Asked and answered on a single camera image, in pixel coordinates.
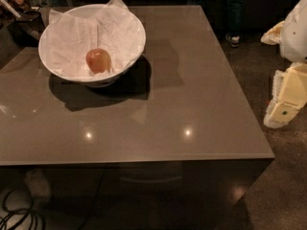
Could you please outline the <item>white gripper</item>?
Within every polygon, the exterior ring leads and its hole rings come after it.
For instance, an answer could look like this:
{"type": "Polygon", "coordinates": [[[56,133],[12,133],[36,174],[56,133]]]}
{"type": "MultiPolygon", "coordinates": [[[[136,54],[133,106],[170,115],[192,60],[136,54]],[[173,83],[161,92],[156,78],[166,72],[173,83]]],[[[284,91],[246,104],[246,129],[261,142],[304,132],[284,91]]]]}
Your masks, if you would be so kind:
{"type": "Polygon", "coordinates": [[[286,19],[265,32],[261,42],[280,44],[282,57],[293,62],[285,71],[276,70],[272,82],[272,99],[266,110],[264,125],[286,126],[307,104],[307,0],[299,0],[286,19]]]}

